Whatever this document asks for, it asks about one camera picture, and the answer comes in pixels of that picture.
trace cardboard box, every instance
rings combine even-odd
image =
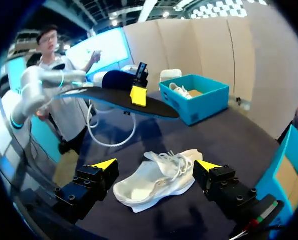
[[[184,87],[192,99],[169,89],[170,83]],[[229,86],[198,75],[187,75],[159,83],[163,101],[173,107],[190,126],[228,107]]]

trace table surface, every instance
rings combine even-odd
[[[160,93],[150,97],[160,100]],[[132,131],[132,119],[122,111],[100,115],[94,129],[98,140],[115,144]],[[229,165],[236,176],[252,188],[269,167],[278,144],[245,116],[227,109],[194,126],[181,120],[161,120],[136,116],[135,136],[124,146],[105,148],[86,136],[78,165],[118,159],[117,182],[132,175],[147,151],[174,154],[197,149],[203,159],[216,165]],[[112,190],[97,202],[77,225],[110,240],[227,240],[234,227],[214,202],[208,202],[197,183],[183,195],[167,197],[141,213],[119,203]]]

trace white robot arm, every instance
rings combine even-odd
[[[11,124],[22,128],[25,120],[35,114],[46,102],[44,88],[56,88],[66,85],[81,85],[85,82],[85,72],[79,70],[44,70],[38,66],[28,67],[21,77],[22,100],[11,113]]]

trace blue plastic crate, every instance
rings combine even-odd
[[[289,201],[289,194],[284,191],[283,186],[276,177],[284,157],[289,160],[298,175],[298,131],[292,125],[280,147],[275,152],[271,165],[255,187],[257,199],[260,200],[267,194],[271,194],[276,200],[281,200],[284,203],[284,207],[272,221],[271,225],[286,225],[294,211]],[[270,239],[274,239],[277,233],[277,231],[271,231]]]
[[[202,95],[186,99],[169,89],[170,83],[196,90]],[[198,75],[187,75],[159,83],[163,101],[173,107],[182,121],[190,126],[228,107],[229,86]]]

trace white cable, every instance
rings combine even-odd
[[[112,111],[112,109],[109,110],[109,111],[98,111],[96,108],[94,108],[94,109],[95,109],[95,111],[96,111],[97,114],[98,114],[98,113],[108,114],[109,112]],[[90,118],[91,110],[92,110],[92,105],[90,105],[90,107],[89,107],[89,109],[88,109],[87,119]],[[126,144],[126,143],[127,143],[133,136],[134,136],[134,133],[135,133],[135,130],[136,130],[136,127],[137,127],[136,119],[135,119],[135,114],[132,113],[132,114],[131,114],[131,117],[132,117],[132,121],[133,121],[133,129],[132,129],[132,132],[131,132],[130,136],[129,136],[126,140],[124,140],[124,141],[122,141],[122,142],[120,142],[120,143],[117,143],[117,144],[105,144],[105,143],[102,143],[102,142],[100,142],[99,140],[97,140],[97,139],[95,138],[95,136],[93,135],[91,129],[92,129],[92,128],[95,128],[95,127],[98,126],[98,124],[99,124],[99,120],[98,120],[98,119],[97,119],[97,123],[96,123],[94,126],[91,126],[91,125],[90,125],[90,121],[87,121],[87,127],[88,127],[89,134],[90,134],[91,138],[92,138],[97,144],[99,144],[99,145],[101,145],[101,146],[103,146],[103,147],[107,147],[107,148],[109,148],[109,147],[110,147],[110,148],[120,147],[120,146]]]

